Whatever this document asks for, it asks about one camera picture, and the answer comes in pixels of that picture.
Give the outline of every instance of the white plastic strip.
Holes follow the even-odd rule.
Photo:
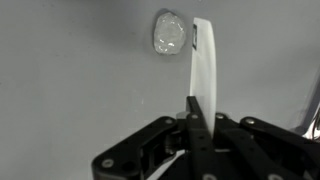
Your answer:
[[[202,109],[211,136],[216,113],[216,50],[211,22],[194,19],[190,96]]]

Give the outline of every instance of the black metal bracket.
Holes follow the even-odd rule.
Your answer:
[[[161,117],[100,154],[92,162],[94,180],[147,179],[185,150],[160,180],[320,179],[320,144],[253,117],[236,123],[216,115],[212,139],[195,97],[189,114]]]

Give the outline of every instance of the gray wall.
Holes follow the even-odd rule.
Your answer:
[[[184,110],[191,31],[159,56],[160,9],[214,26],[218,110],[298,126],[320,66],[319,0],[0,1],[0,179],[88,180],[103,150]]]

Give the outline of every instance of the transparent object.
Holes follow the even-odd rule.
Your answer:
[[[178,54],[186,41],[184,22],[167,12],[158,17],[154,30],[154,48],[159,54]]]

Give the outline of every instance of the screw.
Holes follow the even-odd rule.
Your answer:
[[[202,179],[203,180],[217,180],[217,178],[212,174],[204,174]]]
[[[268,180],[283,180],[283,178],[278,174],[269,174]]]
[[[223,119],[224,117],[223,117],[222,114],[216,114],[216,118],[217,118],[217,119]]]
[[[248,123],[248,124],[254,124],[255,122],[254,122],[253,119],[247,119],[247,120],[246,120],[246,123]]]
[[[102,167],[104,168],[111,168],[114,164],[114,161],[112,159],[106,159],[102,162]]]
[[[167,120],[166,120],[166,123],[167,123],[167,124],[172,124],[173,121],[172,121],[172,119],[167,119]]]
[[[198,119],[199,118],[199,116],[196,115],[196,114],[192,115],[191,117],[192,117],[192,119]]]

